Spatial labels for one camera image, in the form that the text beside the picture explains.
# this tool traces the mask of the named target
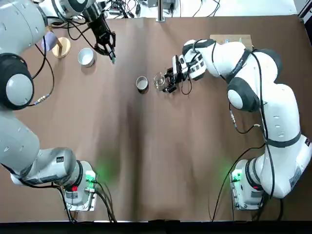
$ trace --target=clear glass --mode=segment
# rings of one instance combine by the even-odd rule
[[[164,88],[167,87],[167,80],[163,76],[161,72],[158,72],[154,77],[154,86],[158,91],[162,91]]]

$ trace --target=metal cup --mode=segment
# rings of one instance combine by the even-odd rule
[[[141,93],[144,94],[148,91],[148,80],[144,76],[140,76],[136,79],[136,87],[137,90]]]

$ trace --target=green led indicator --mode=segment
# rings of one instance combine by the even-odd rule
[[[242,170],[241,169],[235,169],[232,172],[232,178],[233,178],[233,182],[240,181],[242,179]]]
[[[96,181],[96,174],[94,171],[86,171],[86,181],[88,182],[87,188],[93,189],[94,188],[94,182]]]

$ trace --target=brown tablecloth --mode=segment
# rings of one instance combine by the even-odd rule
[[[284,70],[277,82],[291,86],[296,95],[302,132],[312,136],[310,89],[312,55],[304,25],[297,16],[214,17],[166,19],[117,19],[108,21],[116,32],[117,61],[97,56],[93,67],[81,69],[77,56],[88,47],[83,38],[72,41],[71,52],[57,60],[48,53],[55,73],[55,90],[44,103],[16,112],[35,132],[42,148],[69,147],[77,159],[89,161],[113,195],[118,220],[172,218],[210,220],[221,183],[235,159],[247,148],[262,145],[259,130],[240,135],[231,123],[226,84],[209,75],[193,82],[188,96],[158,93],[153,77],[172,66],[189,39],[210,34],[250,34],[256,48],[275,50]],[[56,30],[67,36],[66,30]],[[71,29],[73,37],[78,36]],[[86,37],[94,43],[91,31]],[[35,47],[24,53],[33,74],[42,56]],[[146,76],[149,92],[137,92],[135,81]],[[51,74],[46,65],[35,79],[35,98],[49,92]],[[238,126],[248,129],[258,113],[235,111]],[[251,151],[246,158],[259,156]],[[65,220],[58,192],[21,188],[3,168],[0,222]],[[311,219],[309,177],[311,167],[285,198],[285,219]],[[295,211],[300,207],[301,213]],[[264,218],[275,219],[277,200],[269,202]],[[250,212],[235,212],[236,219],[250,219]],[[80,220],[107,220],[98,200],[95,212],[79,214]],[[231,220],[227,182],[220,198],[217,220]]]

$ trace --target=purple object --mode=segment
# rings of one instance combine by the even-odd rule
[[[47,51],[50,51],[53,49],[53,47],[57,44],[57,36],[52,32],[47,32],[44,36],[45,38],[45,44],[47,47]],[[41,47],[44,50],[44,42],[43,39],[41,40]]]

